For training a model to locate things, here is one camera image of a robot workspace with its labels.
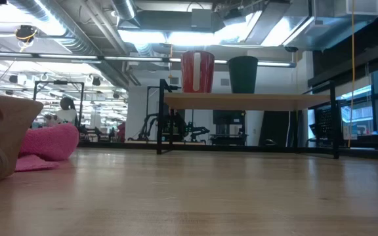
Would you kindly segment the black background frame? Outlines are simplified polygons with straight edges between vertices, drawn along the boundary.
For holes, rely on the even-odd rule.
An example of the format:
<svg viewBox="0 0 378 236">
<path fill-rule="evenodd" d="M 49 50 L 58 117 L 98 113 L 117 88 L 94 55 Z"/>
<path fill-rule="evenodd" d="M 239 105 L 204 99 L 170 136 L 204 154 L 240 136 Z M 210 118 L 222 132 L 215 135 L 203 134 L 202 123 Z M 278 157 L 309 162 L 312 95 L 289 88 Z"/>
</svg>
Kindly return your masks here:
<svg viewBox="0 0 378 236">
<path fill-rule="evenodd" d="M 48 85 L 56 85 L 58 87 L 48 90 L 46 89 Z M 39 92 L 52 92 L 52 91 L 61 92 L 63 95 L 66 95 L 66 96 L 69 96 L 72 93 L 79 93 L 80 97 L 79 97 L 79 110 L 78 110 L 78 116 L 77 116 L 77 126 L 80 127 L 82 114 L 83 114 L 83 99 L 84 99 L 84 92 L 85 92 L 84 82 L 73 82 L 73 81 L 67 81 L 67 80 L 35 81 L 32 100 L 34 101 L 39 100 L 39 98 L 37 97 L 37 94 Z"/>
</svg>

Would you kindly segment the dark green cup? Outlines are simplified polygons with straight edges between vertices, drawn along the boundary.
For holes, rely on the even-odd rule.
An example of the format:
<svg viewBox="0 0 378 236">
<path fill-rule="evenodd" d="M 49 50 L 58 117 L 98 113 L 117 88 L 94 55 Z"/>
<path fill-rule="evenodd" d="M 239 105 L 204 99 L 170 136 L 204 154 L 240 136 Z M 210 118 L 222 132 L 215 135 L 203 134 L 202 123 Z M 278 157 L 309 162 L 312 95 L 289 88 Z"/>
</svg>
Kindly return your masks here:
<svg viewBox="0 0 378 236">
<path fill-rule="evenodd" d="M 232 93 L 255 93 L 258 61 L 253 56 L 237 56 L 228 61 Z"/>
</svg>

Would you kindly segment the wooden cup with handle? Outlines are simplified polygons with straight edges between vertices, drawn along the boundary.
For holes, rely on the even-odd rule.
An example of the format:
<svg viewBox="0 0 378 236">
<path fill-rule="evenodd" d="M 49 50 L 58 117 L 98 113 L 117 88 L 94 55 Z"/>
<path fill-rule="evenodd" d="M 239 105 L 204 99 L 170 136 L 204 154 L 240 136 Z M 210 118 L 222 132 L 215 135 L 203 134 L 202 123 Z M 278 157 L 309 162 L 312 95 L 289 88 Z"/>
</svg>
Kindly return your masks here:
<svg viewBox="0 0 378 236">
<path fill-rule="evenodd" d="M 0 180 L 14 173 L 22 141 L 42 109 L 35 100 L 0 96 Z"/>
</svg>

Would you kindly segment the black mesh chair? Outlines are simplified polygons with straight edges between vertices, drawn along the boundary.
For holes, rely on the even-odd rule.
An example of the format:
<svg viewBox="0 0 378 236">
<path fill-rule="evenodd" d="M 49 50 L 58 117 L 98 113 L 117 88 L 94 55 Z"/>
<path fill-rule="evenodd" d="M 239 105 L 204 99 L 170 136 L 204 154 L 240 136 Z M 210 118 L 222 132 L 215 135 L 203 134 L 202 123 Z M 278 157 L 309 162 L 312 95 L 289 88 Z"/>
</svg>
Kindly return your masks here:
<svg viewBox="0 0 378 236">
<path fill-rule="evenodd" d="M 335 115 L 332 115 L 330 104 L 315 107 L 313 112 L 314 122 L 309 125 L 309 128 L 314 137 L 308 142 L 314 142 L 317 148 L 331 147 L 334 139 L 340 143 L 343 136 L 339 106 L 336 105 Z"/>
</svg>

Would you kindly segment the silver round ceiling duct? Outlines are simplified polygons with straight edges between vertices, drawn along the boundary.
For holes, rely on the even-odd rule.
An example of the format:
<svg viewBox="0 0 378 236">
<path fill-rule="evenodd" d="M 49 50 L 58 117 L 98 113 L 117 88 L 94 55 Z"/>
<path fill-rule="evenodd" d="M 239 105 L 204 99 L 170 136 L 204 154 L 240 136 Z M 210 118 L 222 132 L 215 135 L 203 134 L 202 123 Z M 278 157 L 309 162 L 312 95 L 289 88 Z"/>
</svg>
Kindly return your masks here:
<svg viewBox="0 0 378 236">
<path fill-rule="evenodd" d="M 120 19 L 130 20 L 137 15 L 137 7 L 133 0 L 111 0 L 111 2 Z"/>
</svg>

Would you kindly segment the pink cloth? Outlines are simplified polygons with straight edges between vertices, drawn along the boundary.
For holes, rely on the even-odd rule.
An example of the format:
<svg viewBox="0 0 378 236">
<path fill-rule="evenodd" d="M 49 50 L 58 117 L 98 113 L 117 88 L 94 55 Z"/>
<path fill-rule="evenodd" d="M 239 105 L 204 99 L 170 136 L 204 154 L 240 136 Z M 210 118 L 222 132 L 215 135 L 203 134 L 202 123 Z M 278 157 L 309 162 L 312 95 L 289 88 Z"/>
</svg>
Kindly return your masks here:
<svg viewBox="0 0 378 236">
<path fill-rule="evenodd" d="M 79 131 L 70 123 L 29 129 L 22 141 L 15 171 L 49 170 L 69 159 L 79 143 Z"/>
</svg>

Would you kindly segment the grey ceiling junction box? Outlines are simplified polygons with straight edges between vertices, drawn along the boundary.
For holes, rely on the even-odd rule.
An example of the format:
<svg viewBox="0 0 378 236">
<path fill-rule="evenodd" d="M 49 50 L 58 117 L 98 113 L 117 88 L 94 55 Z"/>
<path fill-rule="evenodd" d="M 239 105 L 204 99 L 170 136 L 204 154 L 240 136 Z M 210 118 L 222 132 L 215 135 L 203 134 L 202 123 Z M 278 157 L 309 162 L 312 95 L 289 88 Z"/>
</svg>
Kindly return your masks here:
<svg viewBox="0 0 378 236">
<path fill-rule="evenodd" d="M 192 9 L 191 27 L 209 29 L 212 26 L 212 11 L 209 9 Z"/>
</svg>

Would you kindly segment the wooden shelf black legs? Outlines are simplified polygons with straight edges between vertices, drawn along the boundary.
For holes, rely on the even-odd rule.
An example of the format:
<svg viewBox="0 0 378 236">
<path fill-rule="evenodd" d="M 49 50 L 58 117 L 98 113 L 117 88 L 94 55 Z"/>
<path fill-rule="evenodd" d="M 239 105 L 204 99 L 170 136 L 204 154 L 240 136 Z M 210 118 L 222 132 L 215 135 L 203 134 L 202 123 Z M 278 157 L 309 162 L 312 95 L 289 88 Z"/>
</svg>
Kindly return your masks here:
<svg viewBox="0 0 378 236">
<path fill-rule="evenodd" d="M 157 118 L 157 150 L 161 155 L 163 130 L 163 105 L 171 109 L 210 109 L 210 110 L 241 110 L 241 111 L 300 111 L 321 104 L 329 103 L 332 115 L 335 115 L 336 101 L 335 83 L 326 81 L 302 94 L 202 94 L 172 93 L 166 80 L 159 82 L 159 115 Z M 332 150 L 338 159 L 339 143 L 333 141 Z"/>
</svg>

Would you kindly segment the red mug white handle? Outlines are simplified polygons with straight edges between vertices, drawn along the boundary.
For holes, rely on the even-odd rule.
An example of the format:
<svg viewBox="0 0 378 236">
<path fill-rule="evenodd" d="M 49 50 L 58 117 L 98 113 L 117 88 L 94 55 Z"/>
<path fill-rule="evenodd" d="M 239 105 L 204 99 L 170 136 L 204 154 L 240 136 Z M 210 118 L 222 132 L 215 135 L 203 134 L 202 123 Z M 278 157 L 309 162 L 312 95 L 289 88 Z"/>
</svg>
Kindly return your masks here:
<svg viewBox="0 0 378 236">
<path fill-rule="evenodd" d="M 182 90 L 185 93 L 211 93 L 215 57 L 202 50 L 186 51 L 181 56 Z"/>
</svg>

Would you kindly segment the black ceiling device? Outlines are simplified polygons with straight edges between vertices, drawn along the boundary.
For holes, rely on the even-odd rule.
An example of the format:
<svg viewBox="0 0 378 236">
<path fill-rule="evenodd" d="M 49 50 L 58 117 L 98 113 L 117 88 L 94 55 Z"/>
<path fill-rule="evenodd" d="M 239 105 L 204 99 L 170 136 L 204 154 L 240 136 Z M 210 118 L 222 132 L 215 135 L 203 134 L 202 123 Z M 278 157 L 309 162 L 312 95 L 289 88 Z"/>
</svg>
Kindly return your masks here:
<svg viewBox="0 0 378 236">
<path fill-rule="evenodd" d="M 31 43 L 37 33 L 37 28 L 21 25 L 14 33 L 15 37 L 23 43 Z"/>
</svg>

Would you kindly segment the person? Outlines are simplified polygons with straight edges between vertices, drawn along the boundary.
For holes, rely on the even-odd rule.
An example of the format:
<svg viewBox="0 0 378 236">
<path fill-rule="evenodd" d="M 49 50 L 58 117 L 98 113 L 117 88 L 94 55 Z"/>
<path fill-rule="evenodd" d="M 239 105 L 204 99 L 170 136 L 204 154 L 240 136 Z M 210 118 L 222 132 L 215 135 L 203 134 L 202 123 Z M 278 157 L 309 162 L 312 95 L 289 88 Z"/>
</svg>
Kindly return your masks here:
<svg viewBox="0 0 378 236">
<path fill-rule="evenodd" d="M 61 123 L 78 124 L 77 111 L 71 98 L 63 97 L 60 101 L 60 109 L 55 112 Z"/>
</svg>

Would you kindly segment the black aluminium table frame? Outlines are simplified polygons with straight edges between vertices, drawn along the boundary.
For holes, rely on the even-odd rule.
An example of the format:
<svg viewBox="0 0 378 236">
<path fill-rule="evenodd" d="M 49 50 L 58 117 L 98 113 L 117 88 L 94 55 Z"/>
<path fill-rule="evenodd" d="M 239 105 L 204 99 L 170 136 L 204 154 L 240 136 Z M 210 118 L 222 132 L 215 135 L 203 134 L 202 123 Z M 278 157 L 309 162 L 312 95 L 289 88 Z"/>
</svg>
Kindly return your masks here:
<svg viewBox="0 0 378 236">
<path fill-rule="evenodd" d="M 157 150 L 158 145 L 147 143 L 108 143 L 108 142 L 80 142 L 79 148 L 104 148 L 104 149 L 149 149 Z M 234 151 L 234 152 L 255 152 L 255 153 L 300 153 L 300 154 L 325 154 L 334 156 L 335 153 L 328 147 L 259 147 L 259 146 L 206 146 L 206 145 L 184 145 L 184 144 L 162 144 L 160 153 L 168 151 Z M 378 150 L 370 149 L 341 149 L 337 151 L 340 156 L 359 157 L 378 160 Z"/>
</svg>

